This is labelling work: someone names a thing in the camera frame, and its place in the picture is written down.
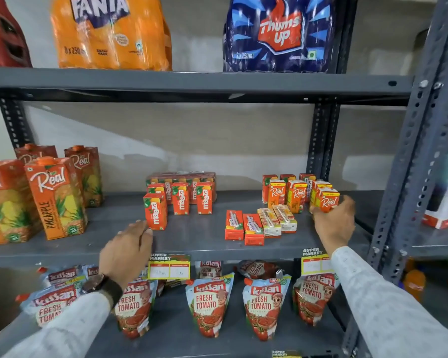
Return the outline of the large pineapple juice carton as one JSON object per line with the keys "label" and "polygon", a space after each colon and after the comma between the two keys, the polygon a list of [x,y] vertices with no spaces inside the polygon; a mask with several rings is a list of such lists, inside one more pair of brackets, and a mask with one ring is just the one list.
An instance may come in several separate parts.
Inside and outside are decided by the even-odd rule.
{"label": "large pineapple juice carton", "polygon": [[74,145],[64,150],[76,169],[86,208],[100,207],[104,201],[99,151],[95,146]]}
{"label": "large pineapple juice carton", "polygon": [[54,145],[37,145],[37,144],[24,144],[22,147],[14,149],[16,158],[27,164],[36,160],[37,158],[49,156],[57,158],[58,154]]}
{"label": "large pineapple juice carton", "polygon": [[39,157],[24,168],[46,239],[83,234],[88,217],[71,158]]}
{"label": "large pineapple juice carton", "polygon": [[0,160],[0,245],[26,242],[43,230],[20,160]]}

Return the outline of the person's left forearm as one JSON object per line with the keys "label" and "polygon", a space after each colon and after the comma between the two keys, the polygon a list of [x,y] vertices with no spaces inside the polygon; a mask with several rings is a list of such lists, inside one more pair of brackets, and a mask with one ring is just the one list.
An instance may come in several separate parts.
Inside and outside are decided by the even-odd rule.
{"label": "person's left forearm", "polygon": [[111,303],[102,291],[82,295],[1,358],[84,358],[110,314]]}

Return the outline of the orange shrink-wrapped soda pack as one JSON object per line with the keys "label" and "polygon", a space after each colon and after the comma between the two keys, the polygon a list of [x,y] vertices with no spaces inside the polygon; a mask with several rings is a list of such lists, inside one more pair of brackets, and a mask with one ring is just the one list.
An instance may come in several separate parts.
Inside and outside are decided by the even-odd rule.
{"label": "orange shrink-wrapped soda pack", "polygon": [[172,70],[161,0],[54,0],[59,68]]}

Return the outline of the person's left hand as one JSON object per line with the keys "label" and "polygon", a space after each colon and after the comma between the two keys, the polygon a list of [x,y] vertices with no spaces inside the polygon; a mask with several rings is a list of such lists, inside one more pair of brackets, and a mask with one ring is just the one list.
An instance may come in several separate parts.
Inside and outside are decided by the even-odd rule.
{"label": "person's left hand", "polygon": [[99,255],[99,272],[123,289],[144,270],[152,253],[141,253],[129,242],[129,226],[108,241]]}

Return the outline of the blue shrink-wrapped soda pack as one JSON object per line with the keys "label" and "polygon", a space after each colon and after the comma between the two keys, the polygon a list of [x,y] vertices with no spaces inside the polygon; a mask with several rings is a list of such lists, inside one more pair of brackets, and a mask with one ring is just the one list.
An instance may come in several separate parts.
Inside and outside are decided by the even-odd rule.
{"label": "blue shrink-wrapped soda pack", "polygon": [[230,0],[224,72],[328,70],[336,0]]}

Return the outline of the small orange juice carton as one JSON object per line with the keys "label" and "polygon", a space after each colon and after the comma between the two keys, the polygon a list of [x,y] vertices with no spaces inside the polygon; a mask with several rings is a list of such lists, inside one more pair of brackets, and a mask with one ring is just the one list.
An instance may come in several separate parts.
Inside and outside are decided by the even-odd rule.
{"label": "small orange juice carton", "polygon": [[331,187],[319,187],[315,197],[315,206],[328,213],[339,205],[340,192]]}

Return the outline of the orange drink bottle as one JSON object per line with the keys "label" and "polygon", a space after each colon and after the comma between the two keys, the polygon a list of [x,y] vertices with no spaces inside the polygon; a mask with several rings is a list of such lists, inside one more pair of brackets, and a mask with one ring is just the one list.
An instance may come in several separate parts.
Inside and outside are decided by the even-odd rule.
{"label": "orange drink bottle", "polygon": [[424,272],[418,269],[408,271],[403,279],[403,286],[404,290],[420,303],[423,290],[426,286],[426,276]]}

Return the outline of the small red lying carton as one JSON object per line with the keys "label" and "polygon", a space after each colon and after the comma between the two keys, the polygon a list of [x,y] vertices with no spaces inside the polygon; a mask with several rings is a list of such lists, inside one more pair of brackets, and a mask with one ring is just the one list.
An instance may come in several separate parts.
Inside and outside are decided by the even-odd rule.
{"label": "small red lying carton", "polygon": [[243,214],[245,246],[264,246],[265,236],[261,219],[257,213]]}
{"label": "small red lying carton", "polygon": [[243,241],[245,236],[243,212],[241,210],[227,210],[225,222],[225,240]]}

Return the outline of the red shrink-wrapped soda pack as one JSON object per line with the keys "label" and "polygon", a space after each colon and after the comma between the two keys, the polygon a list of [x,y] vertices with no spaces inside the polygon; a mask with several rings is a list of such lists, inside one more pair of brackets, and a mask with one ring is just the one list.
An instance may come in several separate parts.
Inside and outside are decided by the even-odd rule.
{"label": "red shrink-wrapped soda pack", "polygon": [[32,68],[24,33],[5,0],[0,0],[0,67]]}

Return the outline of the black wrist watch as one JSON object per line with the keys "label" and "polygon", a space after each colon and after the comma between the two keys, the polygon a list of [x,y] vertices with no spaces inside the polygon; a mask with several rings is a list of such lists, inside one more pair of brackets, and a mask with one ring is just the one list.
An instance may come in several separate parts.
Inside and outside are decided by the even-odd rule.
{"label": "black wrist watch", "polygon": [[104,293],[111,301],[111,309],[114,309],[120,301],[124,289],[110,277],[104,274],[96,274],[87,279],[82,286],[82,294]]}

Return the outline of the shrink-wrapped mango drink pack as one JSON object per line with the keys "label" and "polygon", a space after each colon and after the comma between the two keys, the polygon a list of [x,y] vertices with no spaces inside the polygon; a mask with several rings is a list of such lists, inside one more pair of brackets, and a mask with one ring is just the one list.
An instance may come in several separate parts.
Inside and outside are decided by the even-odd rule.
{"label": "shrink-wrapped mango drink pack", "polygon": [[172,188],[171,185],[175,182],[186,182],[189,184],[190,204],[197,204],[197,183],[209,181],[212,185],[213,202],[217,198],[217,192],[215,191],[216,174],[215,172],[206,171],[179,171],[179,172],[157,172],[147,176],[145,182],[146,187],[150,187],[153,184],[163,183],[165,185],[165,195],[167,204],[172,204]]}

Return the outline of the group of standing juice cartons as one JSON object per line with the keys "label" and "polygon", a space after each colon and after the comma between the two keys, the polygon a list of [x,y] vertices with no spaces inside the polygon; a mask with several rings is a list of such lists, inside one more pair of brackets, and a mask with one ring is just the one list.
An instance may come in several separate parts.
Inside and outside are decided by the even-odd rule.
{"label": "group of standing juice cartons", "polygon": [[268,208],[287,205],[292,213],[300,214],[314,201],[316,189],[319,187],[333,185],[308,173],[263,174],[262,202]]}

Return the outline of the row of tomato ketchup pouches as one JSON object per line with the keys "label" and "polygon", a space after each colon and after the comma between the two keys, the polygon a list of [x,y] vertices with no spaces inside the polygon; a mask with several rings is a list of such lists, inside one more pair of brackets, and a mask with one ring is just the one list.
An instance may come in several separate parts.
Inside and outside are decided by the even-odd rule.
{"label": "row of tomato ketchup pouches", "polygon": [[[82,294],[84,282],[98,274],[78,274],[78,270],[61,270],[49,273],[47,278],[62,277],[47,288],[18,295],[23,312],[32,315],[39,327],[50,323]],[[291,287],[291,276],[284,274],[279,266],[262,260],[243,260],[238,266],[245,277],[242,291],[245,318],[260,341],[275,336],[278,317],[285,297]],[[116,317],[120,331],[129,338],[142,336],[149,330],[149,317],[158,293],[158,280],[150,280],[144,270],[129,283],[112,314]],[[234,283],[234,273],[204,276],[185,281],[185,294],[191,315],[201,334],[218,337],[229,305]],[[333,274],[299,277],[292,291],[294,306],[301,319],[311,325],[322,317],[323,309],[332,297],[339,282]]]}

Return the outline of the grey metal shelf rack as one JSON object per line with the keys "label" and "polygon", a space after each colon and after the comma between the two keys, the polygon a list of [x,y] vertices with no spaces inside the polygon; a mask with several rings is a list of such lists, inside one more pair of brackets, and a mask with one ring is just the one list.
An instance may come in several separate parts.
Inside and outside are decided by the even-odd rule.
{"label": "grey metal shelf rack", "polygon": [[448,228],[421,227],[411,252],[412,267],[426,276],[421,304],[448,329]]}
{"label": "grey metal shelf rack", "polygon": [[[323,105],[409,106],[422,91],[428,98],[441,88],[443,64],[448,59],[448,0],[438,0],[418,77],[358,75],[346,73],[191,72],[132,71],[104,69],[0,67],[0,105],[11,102],[98,102],[98,103],[314,103]],[[96,233],[104,243],[104,232]],[[0,245],[0,268],[38,266],[54,257],[66,262],[97,257],[85,242],[72,238],[65,251],[51,242],[32,241],[30,249],[20,244]],[[385,248],[397,257],[412,256],[404,240]]]}

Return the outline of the person's right forearm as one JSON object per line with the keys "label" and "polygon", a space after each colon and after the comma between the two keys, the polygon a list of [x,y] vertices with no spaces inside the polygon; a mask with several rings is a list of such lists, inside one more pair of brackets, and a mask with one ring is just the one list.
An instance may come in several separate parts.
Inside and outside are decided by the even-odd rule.
{"label": "person's right forearm", "polygon": [[331,257],[373,358],[448,358],[448,329],[350,247]]}

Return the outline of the person's right hand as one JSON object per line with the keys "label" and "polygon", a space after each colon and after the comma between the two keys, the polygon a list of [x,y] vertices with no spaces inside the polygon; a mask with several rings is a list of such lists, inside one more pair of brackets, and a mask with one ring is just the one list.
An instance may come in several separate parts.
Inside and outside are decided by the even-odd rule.
{"label": "person's right hand", "polygon": [[[312,210],[318,210],[318,208],[312,206],[311,214]],[[332,257],[338,248],[348,246],[355,230],[355,201],[350,196],[344,195],[342,203],[331,211],[335,214],[332,224],[315,226],[317,235],[329,257]]]}

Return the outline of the small beige lying carton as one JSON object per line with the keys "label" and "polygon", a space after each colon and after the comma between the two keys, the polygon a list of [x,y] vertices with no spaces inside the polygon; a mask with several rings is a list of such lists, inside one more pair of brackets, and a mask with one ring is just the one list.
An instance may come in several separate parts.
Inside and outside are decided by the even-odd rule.
{"label": "small beige lying carton", "polygon": [[280,238],[282,235],[281,224],[274,210],[269,208],[260,208],[257,209],[257,214],[261,220],[264,237]]}
{"label": "small beige lying carton", "polygon": [[287,204],[273,206],[273,211],[279,221],[282,233],[295,233],[298,222]]}

